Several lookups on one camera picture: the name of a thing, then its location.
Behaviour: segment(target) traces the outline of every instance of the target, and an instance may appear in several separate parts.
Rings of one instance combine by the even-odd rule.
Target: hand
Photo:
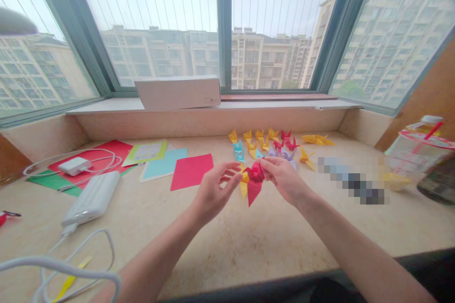
[[[278,192],[291,205],[298,208],[304,196],[311,189],[299,176],[289,161],[283,158],[266,157],[258,159],[265,169],[265,180],[272,181]]]
[[[189,208],[202,226],[215,218],[228,203],[232,192],[243,178],[241,173],[236,173],[240,170],[240,162],[224,162],[204,174]],[[223,182],[227,182],[224,188],[221,186]]]

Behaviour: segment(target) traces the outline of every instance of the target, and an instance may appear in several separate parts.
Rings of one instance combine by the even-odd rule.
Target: person's right hand
[[[264,172],[265,179],[272,181],[283,198],[294,207],[297,207],[304,196],[311,192],[311,189],[288,160],[265,157],[258,159],[258,161],[266,170]]]

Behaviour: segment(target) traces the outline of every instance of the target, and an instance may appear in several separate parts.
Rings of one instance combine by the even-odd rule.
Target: yellow-green paper
[[[166,148],[167,141],[137,144],[131,149],[122,166],[164,159]]]

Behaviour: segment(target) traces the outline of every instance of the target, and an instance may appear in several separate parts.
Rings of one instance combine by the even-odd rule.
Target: plastic bottle
[[[442,120],[443,120],[442,117],[425,115],[422,117],[420,122],[414,123],[412,125],[408,125],[405,129],[411,133],[420,133],[420,134],[427,135],[427,134],[429,134],[431,129],[433,129],[433,127],[437,123],[441,122]],[[439,135],[441,135],[439,130],[436,130],[433,134],[433,136],[439,136]]]

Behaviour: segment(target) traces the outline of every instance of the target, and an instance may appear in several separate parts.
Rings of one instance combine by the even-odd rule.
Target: red straw
[[[424,140],[428,140],[433,134],[435,133],[436,130],[439,129],[440,126],[442,126],[442,122],[436,123],[436,125],[433,127],[433,129],[430,130],[427,136],[424,137]]]

